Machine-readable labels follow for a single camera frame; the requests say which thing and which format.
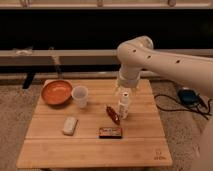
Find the bowl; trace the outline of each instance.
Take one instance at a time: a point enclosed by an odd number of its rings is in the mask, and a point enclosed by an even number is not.
[[[48,105],[60,105],[71,97],[71,92],[72,86],[69,82],[56,80],[43,87],[41,97]]]

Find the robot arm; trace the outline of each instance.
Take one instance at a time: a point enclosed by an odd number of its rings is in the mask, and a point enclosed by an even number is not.
[[[140,71],[145,68],[213,98],[213,59],[157,52],[146,36],[122,43],[117,57],[121,62],[119,86],[136,87]]]

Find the wooden table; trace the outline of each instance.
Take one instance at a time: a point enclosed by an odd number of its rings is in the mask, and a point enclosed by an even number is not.
[[[72,99],[50,107],[40,97],[17,161],[18,168],[89,168],[169,166],[172,159],[148,80],[141,80],[123,120],[122,139],[99,139],[99,127],[115,124],[106,105],[117,109],[115,80],[67,80],[89,89],[86,109]],[[62,134],[67,116],[78,118],[73,136]]]

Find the white cup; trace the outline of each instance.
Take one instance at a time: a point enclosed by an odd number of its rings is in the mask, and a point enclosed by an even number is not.
[[[85,108],[87,106],[88,99],[88,89],[85,86],[76,86],[72,90],[72,98],[75,104],[80,108]]]

